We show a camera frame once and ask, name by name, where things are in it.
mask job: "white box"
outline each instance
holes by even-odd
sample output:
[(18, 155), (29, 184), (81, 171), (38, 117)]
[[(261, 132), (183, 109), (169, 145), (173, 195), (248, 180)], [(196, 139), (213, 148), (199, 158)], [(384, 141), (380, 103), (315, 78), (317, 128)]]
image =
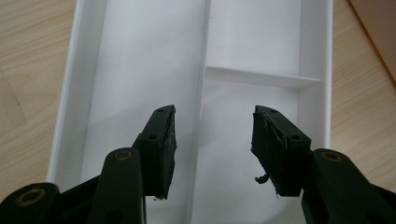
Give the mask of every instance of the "white box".
[(255, 105), (330, 146), (332, 0), (78, 1), (48, 181), (99, 175), (175, 105), (176, 168), (148, 223), (304, 223), (250, 152)]

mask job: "white drawer organizer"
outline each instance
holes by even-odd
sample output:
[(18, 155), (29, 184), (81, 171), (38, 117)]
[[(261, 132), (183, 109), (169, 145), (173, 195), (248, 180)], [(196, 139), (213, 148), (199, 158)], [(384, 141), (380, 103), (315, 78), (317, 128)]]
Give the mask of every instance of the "white drawer organizer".
[(48, 181), (99, 175), (175, 105), (174, 178), (148, 224), (304, 223), (299, 200), (254, 181), (252, 113), (275, 108), (329, 147), (331, 69), (331, 0), (78, 1)]

